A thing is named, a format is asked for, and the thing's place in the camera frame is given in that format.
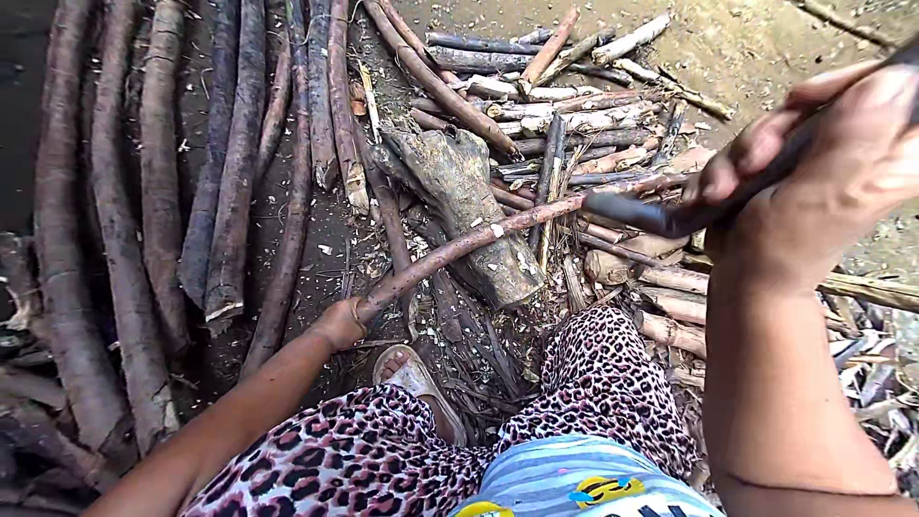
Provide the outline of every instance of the person's right hand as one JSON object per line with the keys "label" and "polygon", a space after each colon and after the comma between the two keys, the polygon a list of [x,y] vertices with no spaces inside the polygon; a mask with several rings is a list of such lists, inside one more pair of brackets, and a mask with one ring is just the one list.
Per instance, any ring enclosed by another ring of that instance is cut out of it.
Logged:
{"label": "person's right hand", "polygon": [[689,189],[695,202],[728,197],[772,161],[804,116],[848,87],[798,168],[753,198],[731,228],[709,231],[706,248],[715,248],[717,262],[760,285],[809,292],[879,219],[919,195],[919,127],[909,123],[919,71],[897,65],[872,73],[876,65],[795,86],[781,109],[709,161]]}

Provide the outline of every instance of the wooden stick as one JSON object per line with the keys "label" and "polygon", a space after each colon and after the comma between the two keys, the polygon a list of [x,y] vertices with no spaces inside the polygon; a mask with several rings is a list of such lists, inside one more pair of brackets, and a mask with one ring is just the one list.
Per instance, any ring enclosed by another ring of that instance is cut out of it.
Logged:
{"label": "wooden stick", "polygon": [[635,50],[635,47],[644,45],[660,36],[664,29],[670,25],[670,15],[663,14],[638,27],[621,38],[616,38],[607,45],[594,49],[590,56],[594,64],[603,66]]}
{"label": "wooden stick", "polygon": [[578,41],[570,49],[559,52],[558,57],[546,67],[546,71],[536,80],[535,86],[542,86],[552,80],[562,70],[572,63],[581,61],[597,45],[603,45],[607,41],[616,37],[616,27],[606,27],[591,34],[587,38]]}
{"label": "wooden stick", "polygon": [[258,159],[255,162],[255,176],[253,182],[258,185],[268,171],[278,142],[281,139],[281,130],[287,120],[287,108],[290,101],[290,42],[287,32],[283,33],[284,40],[278,49],[278,64],[275,68],[275,80],[271,86],[271,101],[265,111],[265,120],[262,122],[262,140],[258,145]]}
{"label": "wooden stick", "polygon": [[170,355],[188,345],[185,295],[178,281],[182,214],[173,109],[184,15],[185,6],[178,0],[157,0],[141,95],[143,262],[165,324],[165,352]]}
{"label": "wooden stick", "polygon": [[[387,2],[388,0],[381,0],[380,3],[385,5]],[[494,145],[497,150],[508,155],[513,161],[523,158],[520,152],[517,151],[514,141],[501,132],[497,122],[489,119],[484,113],[466,102],[437,78],[429,67],[425,66],[418,54],[405,43],[393,28],[392,23],[386,18],[386,14],[380,5],[375,2],[367,2],[363,6],[367,9],[370,17],[373,18],[380,35],[395,52],[396,57],[444,109],[458,118],[470,131],[482,137],[485,142]]]}
{"label": "wooden stick", "polygon": [[370,210],[367,178],[364,175],[364,166],[357,157],[357,145],[352,129],[354,116],[348,99],[345,59],[347,21],[347,0],[332,0],[332,21],[329,26],[329,95],[332,97],[332,124],[335,127],[338,168],[341,170],[351,212],[366,215]]}
{"label": "wooden stick", "polygon": [[210,248],[204,321],[220,334],[243,312],[252,174],[265,106],[265,4],[243,0],[233,123]]}
{"label": "wooden stick", "polygon": [[49,49],[54,70],[44,87],[44,131],[35,165],[36,245],[41,290],[51,328],[51,351],[74,413],[80,442],[94,451],[123,449],[130,419],[106,344],[96,328],[95,309],[77,240],[77,111],[81,52],[86,21],[95,5],[62,0],[56,46]]}
{"label": "wooden stick", "polygon": [[[306,41],[301,0],[288,0],[289,34],[294,41]],[[310,96],[309,56],[306,45],[297,45],[293,53],[293,74],[296,83],[295,108],[297,117],[296,143],[293,147],[293,175],[290,178],[288,214],[284,220],[284,236],[277,259],[273,261],[271,286],[262,303],[249,344],[239,381],[255,373],[278,349],[290,309],[290,297],[301,264],[303,243],[306,241],[307,218],[312,201],[312,160],[310,159]]]}
{"label": "wooden stick", "polygon": [[571,6],[568,13],[565,14],[565,17],[559,24],[559,27],[556,29],[555,34],[546,41],[542,50],[536,54],[533,61],[527,65],[527,69],[520,75],[520,80],[517,81],[517,85],[524,97],[529,95],[529,91],[533,86],[537,85],[542,73],[546,71],[546,67],[548,67],[555,59],[555,56],[559,54],[562,46],[568,40],[568,36],[571,35],[574,24],[577,22],[579,16],[581,16],[581,12],[578,7]]}
{"label": "wooden stick", "polygon": [[542,50],[542,45],[521,43],[519,40],[517,42],[511,42],[477,38],[475,36],[456,36],[453,34],[444,34],[442,32],[427,32],[425,34],[425,41],[429,47],[447,47],[460,51],[536,55]]}
{"label": "wooden stick", "polygon": [[214,236],[214,220],[233,118],[239,9],[238,1],[215,1],[206,161],[198,172],[195,200],[192,202],[188,230],[182,244],[182,260],[178,265],[178,278],[185,294],[202,309],[208,283],[210,243]]}
{"label": "wooden stick", "polygon": [[680,325],[668,317],[644,311],[635,314],[635,327],[638,327],[641,334],[658,343],[690,351],[700,359],[707,356],[704,329]]}
{"label": "wooden stick", "polygon": [[857,36],[863,40],[871,41],[872,43],[876,43],[881,47],[893,48],[897,46],[897,42],[887,34],[884,34],[879,30],[874,30],[871,27],[856,25],[855,20],[840,16],[829,6],[825,6],[814,0],[792,0],[791,3],[802,11],[810,13],[831,25],[834,25],[852,34],[853,36]]}

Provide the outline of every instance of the split wood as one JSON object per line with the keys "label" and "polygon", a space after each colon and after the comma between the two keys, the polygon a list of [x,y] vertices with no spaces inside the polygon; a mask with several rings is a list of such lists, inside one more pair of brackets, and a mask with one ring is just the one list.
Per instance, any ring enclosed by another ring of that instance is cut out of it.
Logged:
{"label": "split wood", "polygon": [[[305,41],[303,4],[301,0],[287,2],[289,34],[294,41]],[[293,147],[293,175],[289,184],[288,213],[284,220],[284,236],[281,237],[280,250],[272,262],[271,286],[262,303],[255,334],[239,372],[239,381],[255,373],[278,349],[284,336],[290,298],[300,269],[312,201],[308,61],[307,46],[297,45],[293,52],[293,75],[296,84],[293,105],[296,110],[297,130]]]}
{"label": "split wood", "polygon": [[182,212],[174,110],[184,16],[185,6],[178,0],[157,0],[141,94],[143,262],[168,337],[168,355],[180,353],[189,342],[185,295],[178,280]]}
{"label": "split wood", "polygon": [[233,122],[210,247],[204,320],[212,335],[243,312],[252,177],[265,106],[265,4],[243,0]]}
{"label": "split wood", "polygon": [[233,118],[236,49],[239,45],[239,2],[215,0],[214,4],[206,160],[204,167],[198,171],[195,200],[191,205],[188,230],[182,244],[182,260],[178,265],[178,278],[185,294],[202,309],[208,283],[210,243],[214,237],[221,177]]}

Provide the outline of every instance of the bark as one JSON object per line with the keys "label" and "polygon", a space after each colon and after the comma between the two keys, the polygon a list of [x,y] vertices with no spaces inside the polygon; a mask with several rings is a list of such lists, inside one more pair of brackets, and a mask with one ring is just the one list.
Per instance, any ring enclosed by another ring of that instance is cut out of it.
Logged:
{"label": "bark", "polygon": [[284,40],[278,49],[278,64],[275,68],[275,79],[271,85],[271,101],[262,121],[262,140],[258,145],[258,160],[255,165],[253,182],[258,185],[268,171],[271,160],[278,150],[281,130],[287,120],[287,108],[290,101],[290,43],[288,33],[282,33]]}
{"label": "bark", "polygon": [[680,325],[665,316],[656,316],[644,311],[635,315],[635,327],[648,338],[681,350],[696,354],[700,359],[706,358],[705,330]]}
{"label": "bark", "polygon": [[466,74],[501,74],[527,68],[533,56],[428,47],[427,55],[442,69]]}
{"label": "bark", "polygon": [[635,50],[635,47],[644,45],[654,38],[660,36],[664,29],[670,25],[670,15],[664,14],[649,21],[633,32],[626,34],[621,38],[616,38],[609,44],[594,49],[590,55],[594,64],[603,66],[611,63],[614,59],[620,58],[629,52]]}
{"label": "bark", "polygon": [[188,298],[202,309],[208,283],[210,243],[214,236],[214,220],[233,117],[239,46],[239,0],[215,0],[214,3],[207,158],[204,167],[198,171],[195,200],[191,205],[188,230],[182,244],[182,260],[178,265],[182,288]]}
{"label": "bark", "polygon": [[46,109],[35,166],[35,235],[51,351],[79,428],[80,442],[120,456],[128,407],[96,328],[77,242],[77,110],[83,38],[93,2],[62,0],[56,47],[49,50]]}
{"label": "bark", "polygon": [[330,0],[310,0],[310,23],[307,30],[309,53],[310,147],[312,176],[324,190],[331,190],[338,177],[335,159],[335,133],[332,129],[332,105],[329,96],[328,52]]}
{"label": "bark", "polygon": [[243,312],[246,233],[265,106],[265,5],[243,0],[233,123],[210,250],[204,320],[212,335]]}
{"label": "bark", "polygon": [[531,45],[520,43],[519,41],[490,40],[475,36],[455,36],[442,32],[427,32],[425,40],[429,47],[446,47],[460,51],[536,55],[542,50],[542,45]]}
{"label": "bark", "polygon": [[[288,0],[287,16],[289,34],[294,41],[306,41],[306,23],[301,0]],[[255,325],[255,334],[249,344],[239,381],[249,377],[278,349],[284,336],[290,309],[290,296],[297,280],[306,241],[307,218],[312,201],[312,160],[310,159],[310,99],[309,58],[306,45],[297,45],[293,52],[293,75],[296,83],[297,133],[293,148],[293,175],[290,178],[287,219],[281,238],[277,259],[272,262],[271,286],[268,288],[262,310]]]}
{"label": "bark", "polygon": [[157,1],[141,96],[143,262],[165,326],[164,352],[169,355],[188,345],[185,295],[178,281],[182,219],[174,110],[184,14],[178,0]]}
{"label": "bark", "polygon": [[687,293],[708,294],[709,275],[679,268],[666,268],[662,270],[649,268],[641,272],[639,280],[670,287]]}
{"label": "bark", "polygon": [[545,72],[543,72],[536,80],[535,86],[545,85],[551,81],[554,76],[558,75],[559,72],[567,68],[569,65],[581,61],[581,58],[590,53],[594,47],[603,45],[615,37],[616,27],[606,27],[598,30],[594,34],[591,34],[587,38],[578,41],[572,48],[559,52],[558,57],[549,63],[549,66],[546,67]]}
{"label": "bark", "polygon": [[546,41],[546,44],[543,45],[542,50],[536,54],[536,57],[533,58],[533,61],[527,65],[527,69],[523,71],[523,74],[520,75],[520,79],[517,81],[517,85],[520,87],[520,92],[524,97],[529,95],[529,90],[533,86],[537,85],[539,78],[542,76],[542,73],[546,71],[546,67],[555,59],[555,56],[559,54],[559,51],[562,49],[562,46],[568,40],[568,36],[571,35],[572,30],[574,29],[574,23],[577,22],[577,18],[581,16],[581,12],[577,6],[571,6],[568,10],[568,13],[565,14],[565,17],[562,18],[562,22],[559,23],[559,27],[556,30],[555,34]]}
{"label": "bark", "polygon": [[495,121],[474,108],[438,79],[429,67],[425,66],[418,54],[405,43],[393,28],[389,19],[383,13],[382,7],[375,3],[365,3],[363,6],[367,9],[370,17],[373,18],[374,23],[377,24],[377,29],[383,39],[395,52],[396,58],[447,112],[457,117],[470,131],[481,136],[486,142],[494,145],[497,150],[505,153],[512,160],[522,159],[514,145],[514,141],[501,132]]}
{"label": "bark", "polygon": [[[122,369],[131,412],[134,415],[134,434],[141,455],[146,455],[156,444],[178,431],[178,420],[165,366],[167,350],[165,336],[158,326],[160,320],[156,313],[155,299],[143,266],[141,243],[137,238],[138,225],[134,221],[130,197],[124,184],[124,166],[121,163],[119,145],[122,138],[119,126],[122,119],[120,112],[123,103],[122,88],[128,66],[130,38],[137,13],[135,4],[131,2],[112,1],[109,5],[111,10],[107,20],[106,50],[102,56],[103,69],[99,77],[93,117],[92,180],[108,259],[108,276],[115,305],[115,326],[118,330]],[[163,12],[163,5],[164,3],[161,3],[157,7],[158,12]],[[182,16],[181,10],[172,14]],[[168,25],[164,25],[162,18],[155,18],[152,41],[159,39],[155,34],[157,30],[162,31],[167,27]],[[171,59],[166,57],[168,54],[159,53],[162,50],[162,46],[151,44],[152,58],[147,61],[148,77],[152,72],[153,62]],[[160,99],[161,93],[155,91],[160,86],[159,80],[144,81],[143,98],[148,102]],[[171,77],[165,82],[171,84]],[[148,92],[147,86],[154,91]],[[146,116],[153,118],[147,120],[148,124],[151,123],[153,126],[152,128],[150,125],[147,126],[147,135],[152,141],[167,144],[165,139],[157,139],[157,137],[165,136],[159,133],[162,128],[156,127],[158,122],[155,118],[160,108],[149,106],[147,108]],[[151,136],[149,131],[156,131],[157,137]],[[172,134],[169,136],[170,140],[174,138]],[[155,152],[157,151],[155,149],[153,151],[155,156],[162,157],[168,154]],[[170,147],[169,151],[174,153],[175,148]],[[142,155],[142,160],[144,158],[149,160],[153,159],[153,156]],[[177,182],[174,169],[172,173],[173,179]],[[184,297],[181,292],[177,293],[183,303],[181,314],[184,316]],[[169,348],[169,350],[178,351],[179,349]]]}
{"label": "bark", "polygon": [[332,21],[329,25],[329,95],[332,100],[332,125],[335,128],[335,149],[345,195],[352,213],[366,215],[370,210],[364,166],[357,157],[354,141],[354,115],[348,99],[347,62],[347,0],[332,0]]}

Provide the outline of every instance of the flip flop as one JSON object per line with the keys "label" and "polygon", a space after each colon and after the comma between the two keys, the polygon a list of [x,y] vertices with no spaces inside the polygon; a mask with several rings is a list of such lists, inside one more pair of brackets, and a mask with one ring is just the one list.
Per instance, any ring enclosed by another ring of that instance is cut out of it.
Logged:
{"label": "flip flop", "polygon": [[[408,359],[405,360],[403,367],[397,370],[392,377],[383,381],[382,376],[383,370],[385,369],[383,364],[390,359],[395,359],[396,352],[404,353],[408,356]],[[456,411],[447,403],[443,394],[440,393],[440,390],[437,389],[437,385],[434,383],[434,379],[428,372],[427,367],[425,367],[421,358],[418,357],[418,354],[415,353],[411,347],[405,345],[392,345],[380,354],[376,364],[373,365],[373,384],[378,385],[380,383],[401,386],[408,390],[413,396],[432,396],[447,417],[447,424],[453,431],[453,444],[458,447],[466,445],[466,429],[462,426],[460,416],[457,415]]]}

